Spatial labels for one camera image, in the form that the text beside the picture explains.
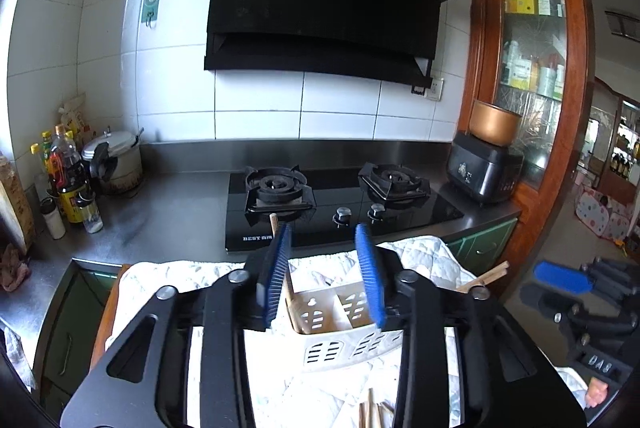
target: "drawer handle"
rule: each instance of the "drawer handle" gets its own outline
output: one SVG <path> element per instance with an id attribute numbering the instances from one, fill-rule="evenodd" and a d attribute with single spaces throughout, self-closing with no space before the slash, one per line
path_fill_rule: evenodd
<path id="1" fill-rule="evenodd" d="M 480 256 L 482 256 L 483 254 L 487 254 L 489 252 L 492 252 L 496 247 L 498 247 L 498 244 L 493 242 L 489 249 L 487 249 L 486 251 L 476 251 L 476 254 L 479 254 Z"/>
<path id="2" fill-rule="evenodd" d="M 66 372 L 66 365 L 69 362 L 69 356 L 71 355 L 71 345 L 73 345 L 73 340 L 71 339 L 71 334 L 67 332 L 66 334 L 66 353 L 65 353 L 65 361 L 62 363 L 62 370 L 58 372 L 59 376 L 64 376 Z"/>

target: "dark countertop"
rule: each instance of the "dark countertop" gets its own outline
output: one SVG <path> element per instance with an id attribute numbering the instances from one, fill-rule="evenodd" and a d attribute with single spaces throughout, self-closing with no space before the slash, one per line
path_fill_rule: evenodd
<path id="1" fill-rule="evenodd" d="M 428 177 L 431 188 L 465 216 L 411 231 L 410 236 L 433 234 L 453 241 L 520 214 L 511 202 L 478 206 L 446 182 L 442 165 L 412 169 Z M 228 178 L 228 173 L 213 172 L 153 175 L 131 198 L 98 199 L 104 222 L 98 233 L 87 234 L 82 225 L 67 226 L 60 240 L 40 233 L 29 252 L 31 277 L 13 293 L 0 293 L 0 317 L 21 336 L 32 366 L 45 315 L 72 259 L 99 264 L 96 268 L 104 272 L 141 261 L 242 261 L 224 247 Z"/>

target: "polka dot fabric bin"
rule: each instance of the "polka dot fabric bin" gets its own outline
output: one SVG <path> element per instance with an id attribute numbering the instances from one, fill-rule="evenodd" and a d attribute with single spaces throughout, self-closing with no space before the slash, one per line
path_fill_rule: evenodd
<path id="1" fill-rule="evenodd" d="M 610 240 L 622 240 L 629 228 L 630 210 L 613 199 L 607 206 L 600 203 L 602 193 L 583 186 L 578 197 L 575 214 L 597 236 Z"/>

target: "black glass cooktop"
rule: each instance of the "black glass cooktop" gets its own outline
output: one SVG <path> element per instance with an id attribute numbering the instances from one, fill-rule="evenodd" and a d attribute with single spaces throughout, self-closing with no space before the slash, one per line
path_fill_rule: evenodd
<path id="1" fill-rule="evenodd" d="M 315 208 L 279 213 L 281 221 L 293 226 L 293 248 L 325 248 L 327 253 L 353 249 L 354 228 L 365 222 L 375 237 L 461 218 L 463 214 L 446 199 L 432 192 L 419 199 L 385 202 L 358 177 L 360 169 L 303 170 L 313 189 Z M 271 241 L 268 212 L 247 213 L 245 173 L 232 173 L 226 207 L 225 249 L 246 252 L 265 247 Z"/>

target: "white quilted tablecloth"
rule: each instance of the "white quilted tablecloth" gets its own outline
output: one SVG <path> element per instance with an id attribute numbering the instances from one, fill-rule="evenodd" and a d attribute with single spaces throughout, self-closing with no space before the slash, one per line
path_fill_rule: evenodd
<path id="1" fill-rule="evenodd" d="M 416 270 L 440 287 L 454 289 L 473 280 L 474 275 L 460 267 L 447 246 L 434 236 L 421 236 L 382 247 L 395 250 L 405 268 Z M 291 279 L 296 291 L 337 286 L 362 280 L 355 251 L 290 260 Z M 232 263 L 176 261 L 164 264 L 138 263 L 120 281 L 118 307 L 111 341 L 140 308 L 163 285 L 186 292 L 211 285 L 217 278 L 241 267 Z M 283 336 L 291 327 L 281 299 L 277 317 L 267 332 L 245 333 L 247 366 L 256 426 L 305 428 L 356 428 L 358 405 L 372 388 L 376 402 L 395 406 L 401 348 L 381 357 L 348 368 L 299 374 L 288 368 L 291 358 L 283 347 Z M 188 424 L 200 426 L 199 376 L 202 329 L 194 329 L 189 368 Z M 455 338 L 447 332 L 449 363 L 450 426 L 460 423 L 460 387 Z M 559 369 L 561 377 L 584 404 L 584 381 L 571 369 Z M 390 426 L 391 418 L 386 417 Z"/>

